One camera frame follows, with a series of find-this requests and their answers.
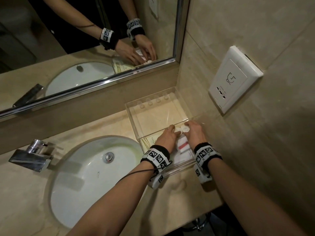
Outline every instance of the mirror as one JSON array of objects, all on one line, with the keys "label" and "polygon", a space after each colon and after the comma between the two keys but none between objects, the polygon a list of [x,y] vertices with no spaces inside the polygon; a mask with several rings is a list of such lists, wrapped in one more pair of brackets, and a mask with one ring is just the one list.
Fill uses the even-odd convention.
[{"label": "mirror", "polygon": [[178,0],[0,0],[0,111],[174,56]]}]

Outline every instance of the cable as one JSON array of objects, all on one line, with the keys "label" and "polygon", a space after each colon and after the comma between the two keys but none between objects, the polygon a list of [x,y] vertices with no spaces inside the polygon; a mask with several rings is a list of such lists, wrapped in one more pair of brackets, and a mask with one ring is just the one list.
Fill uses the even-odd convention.
[{"label": "cable", "polygon": [[76,26],[76,25],[74,25],[74,27],[77,27],[77,28],[85,28],[85,27],[90,27],[90,26],[95,26],[95,24],[92,24],[92,25],[83,25],[83,26]]},{"label": "cable", "polygon": [[[169,161],[170,163],[166,166],[168,167],[169,165],[171,165],[173,163],[173,161]],[[129,175],[132,175],[132,174],[135,174],[135,173],[138,173],[138,172],[144,172],[144,171],[149,171],[149,170],[159,170],[159,169],[163,169],[165,167],[160,167],[160,168],[154,168],[154,169],[146,169],[146,170],[137,170],[137,171],[134,171],[134,172],[131,172],[129,174],[126,174],[123,178],[121,178],[118,182],[120,182],[122,179],[126,178],[127,176]]]}]

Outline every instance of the forearm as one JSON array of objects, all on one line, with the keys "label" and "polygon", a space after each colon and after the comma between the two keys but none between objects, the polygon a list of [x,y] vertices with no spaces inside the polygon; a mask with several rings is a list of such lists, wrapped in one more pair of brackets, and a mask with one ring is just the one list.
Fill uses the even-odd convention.
[{"label": "forearm", "polygon": [[137,18],[137,11],[133,0],[118,0],[128,20]]},{"label": "forearm", "polygon": [[224,200],[248,235],[305,235],[274,202],[219,158],[208,168]]},{"label": "forearm", "polygon": [[[133,171],[153,169],[147,161]],[[153,171],[138,172],[118,182],[77,222],[67,236],[119,235],[136,209]]]},{"label": "forearm", "polygon": [[99,39],[102,29],[89,19],[87,19],[81,12],[71,6],[66,0],[43,0],[58,16],[64,19],[69,24],[77,27],[83,32]]}]

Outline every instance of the person's right arm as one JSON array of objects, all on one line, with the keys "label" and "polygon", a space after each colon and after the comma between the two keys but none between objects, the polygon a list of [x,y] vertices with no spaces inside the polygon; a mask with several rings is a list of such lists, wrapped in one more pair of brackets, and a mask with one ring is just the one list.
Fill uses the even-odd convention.
[{"label": "person's right arm", "polygon": [[[195,121],[185,123],[184,133],[192,149],[207,142],[202,127]],[[306,235],[274,202],[250,185],[224,161],[213,158],[208,169],[218,190],[248,235]]]},{"label": "person's right arm", "polygon": [[[66,0],[43,0],[58,16],[69,24],[100,39],[102,29],[85,17],[81,12],[71,6]],[[144,60],[138,55],[136,49],[119,40],[116,44],[115,51],[127,61],[134,65],[143,64]]]}]

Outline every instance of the face drawing on outlet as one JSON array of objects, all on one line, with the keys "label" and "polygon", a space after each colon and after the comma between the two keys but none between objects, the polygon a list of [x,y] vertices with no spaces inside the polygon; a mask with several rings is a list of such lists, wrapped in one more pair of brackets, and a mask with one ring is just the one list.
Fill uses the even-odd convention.
[{"label": "face drawing on outlet", "polygon": [[229,85],[231,85],[231,83],[234,82],[234,79],[236,79],[235,76],[233,76],[233,77],[231,77],[231,76],[233,76],[233,75],[232,75],[232,73],[230,72],[230,73],[227,75],[227,78],[226,78],[226,81],[229,83]]}]

